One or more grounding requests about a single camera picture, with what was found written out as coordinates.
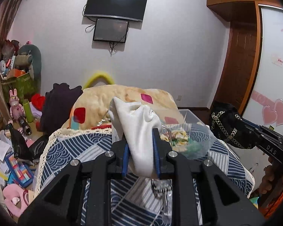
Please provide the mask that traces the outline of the person's right hand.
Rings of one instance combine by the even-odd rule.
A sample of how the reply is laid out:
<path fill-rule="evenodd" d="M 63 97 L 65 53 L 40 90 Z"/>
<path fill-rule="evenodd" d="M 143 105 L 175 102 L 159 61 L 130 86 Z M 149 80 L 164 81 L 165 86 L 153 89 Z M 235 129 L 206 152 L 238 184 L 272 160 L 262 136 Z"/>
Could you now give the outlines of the person's right hand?
<path fill-rule="evenodd" d="M 260 194 L 267 194 L 270 190 L 272 190 L 272 182 L 275 178 L 275 168 L 276 163 L 274 162 L 272 157 L 268 158 L 270 165 L 265 168 L 265 175 L 262 178 L 261 184 L 259 186 Z M 283 193 L 283 176 L 282 181 L 280 183 L 280 187 L 276 190 L 276 197 L 280 196 Z"/>

